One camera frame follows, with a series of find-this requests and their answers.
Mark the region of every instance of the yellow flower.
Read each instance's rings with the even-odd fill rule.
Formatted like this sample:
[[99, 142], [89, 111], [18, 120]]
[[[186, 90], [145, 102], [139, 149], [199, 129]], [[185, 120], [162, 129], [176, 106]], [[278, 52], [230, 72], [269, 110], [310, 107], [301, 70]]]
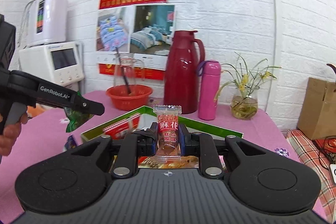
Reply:
[[248, 80], [249, 80], [248, 75], [247, 75], [247, 74], [244, 74], [244, 75], [243, 75], [243, 78], [242, 78], [242, 80], [241, 80], [241, 84], [242, 84], [242, 85], [246, 85], [247, 82], [248, 82]]
[[244, 91], [244, 90], [245, 90], [245, 87], [244, 87], [243, 84], [239, 84], [238, 89], [239, 89], [240, 91]]
[[262, 79], [266, 79], [267, 77], [269, 77], [269, 71], [265, 72], [265, 74], [263, 75]]

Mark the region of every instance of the pink bottle cap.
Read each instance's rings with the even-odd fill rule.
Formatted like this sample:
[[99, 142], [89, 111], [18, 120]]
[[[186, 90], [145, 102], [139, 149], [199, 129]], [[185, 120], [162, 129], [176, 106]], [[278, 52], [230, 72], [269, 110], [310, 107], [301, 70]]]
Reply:
[[198, 76], [201, 76], [202, 74], [220, 75], [221, 74], [221, 65], [216, 60], [203, 61], [197, 67], [197, 74], [198, 74]]

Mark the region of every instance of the display screen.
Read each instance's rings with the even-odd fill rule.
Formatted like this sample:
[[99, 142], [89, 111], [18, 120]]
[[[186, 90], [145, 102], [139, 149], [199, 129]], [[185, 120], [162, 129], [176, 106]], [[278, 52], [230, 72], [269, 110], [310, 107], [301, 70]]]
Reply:
[[39, 3], [37, 11], [36, 33], [43, 31], [44, 0]]
[[55, 69], [62, 69], [65, 67], [76, 65], [74, 49], [67, 48], [65, 50], [58, 50], [51, 52]]

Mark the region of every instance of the table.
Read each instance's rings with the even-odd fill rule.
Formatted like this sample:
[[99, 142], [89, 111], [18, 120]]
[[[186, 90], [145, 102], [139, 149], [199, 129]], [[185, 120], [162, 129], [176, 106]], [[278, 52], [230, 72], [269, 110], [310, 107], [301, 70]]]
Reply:
[[[72, 132], [79, 144], [81, 133], [125, 113], [125, 111], [115, 109], [110, 98], [103, 91], [90, 92], [85, 94], [85, 98], [104, 104], [105, 113], [102, 116], [92, 117]], [[186, 114], [185, 117], [200, 121], [197, 112]], [[69, 136], [69, 133], [65, 133], [67, 126], [64, 122], [65, 118], [62, 109], [52, 109], [29, 120], [26, 125], [22, 126], [21, 135], [12, 153], [2, 158], [0, 164], [0, 220], [4, 224], [12, 222], [23, 213], [14, 191], [14, 183], [20, 172], [35, 163], [62, 153]], [[295, 151], [274, 122], [260, 109], [253, 119], [243, 121], [232, 117], [228, 106], [219, 105], [216, 119], [208, 123], [241, 132], [244, 134], [244, 139], [271, 151], [277, 148], [287, 149], [290, 154], [289, 158], [299, 161]], [[314, 211], [322, 218], [326, 218], [320, 200], [317, 200]]]

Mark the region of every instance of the white machine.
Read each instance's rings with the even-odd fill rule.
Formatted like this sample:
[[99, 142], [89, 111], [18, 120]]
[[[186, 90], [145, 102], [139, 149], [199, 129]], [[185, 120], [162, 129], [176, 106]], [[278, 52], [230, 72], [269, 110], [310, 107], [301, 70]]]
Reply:
[[29, 11], [27, 47], [19, 50], [21, 70], [84, 93], [82, 45], [65, 42], [68, 0], [35, 0]]
[[74, 42], [47, 44], [19, 51], [22, 71], [61, 86], [73, 85], [84, 79], [81, 60]]
[[29, 11], [27, 46], [66, 40], [68, 0], [35, 0]]

